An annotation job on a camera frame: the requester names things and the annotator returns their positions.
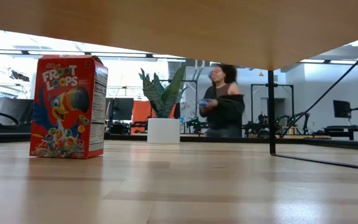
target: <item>woman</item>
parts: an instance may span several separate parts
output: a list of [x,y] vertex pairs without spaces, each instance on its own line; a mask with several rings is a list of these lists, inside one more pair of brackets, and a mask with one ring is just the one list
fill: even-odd
[[243,94],[237,83],[233,65],[216,65],[209,74],[212,86],[200,102],[200,115],[208,122],[207,137],[240,138],[244,112]]

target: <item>froot loops cereal box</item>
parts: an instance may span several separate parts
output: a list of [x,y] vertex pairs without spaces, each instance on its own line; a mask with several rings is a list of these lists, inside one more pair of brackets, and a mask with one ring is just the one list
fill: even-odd
[[103,154],[107,78],[107,68],[90,55],[39,59],[30,156]]

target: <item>potted plant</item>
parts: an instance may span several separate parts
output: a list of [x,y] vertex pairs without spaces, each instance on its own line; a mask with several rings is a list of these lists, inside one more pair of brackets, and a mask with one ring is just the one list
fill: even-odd
[[180,67],[172,78],[170,84],[164,88],[157,74],[151,82],[143,69],[139,74],[143,80],[143,94],[149,99],[156,118],[150,118],[147,125],[147,142],[152,144],[179,144],[180,121],[171,119],[169,115],[173,106],[180,99],[181,83],[185,76],[186,67]]

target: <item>gray pants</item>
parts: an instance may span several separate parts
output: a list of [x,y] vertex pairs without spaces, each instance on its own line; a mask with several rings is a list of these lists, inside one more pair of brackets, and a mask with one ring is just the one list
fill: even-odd
[[208,128],[206,136],[209,138],[241,138],[241,128],[238,126],[228,126],[226,128]]

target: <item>bare shoulder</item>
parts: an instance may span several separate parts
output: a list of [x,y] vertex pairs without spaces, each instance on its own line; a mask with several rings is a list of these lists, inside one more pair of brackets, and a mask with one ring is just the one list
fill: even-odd
[[229,95],[238,95],[242,94],[240,88],[238,87],[237,83],[231,83],[228,90]]

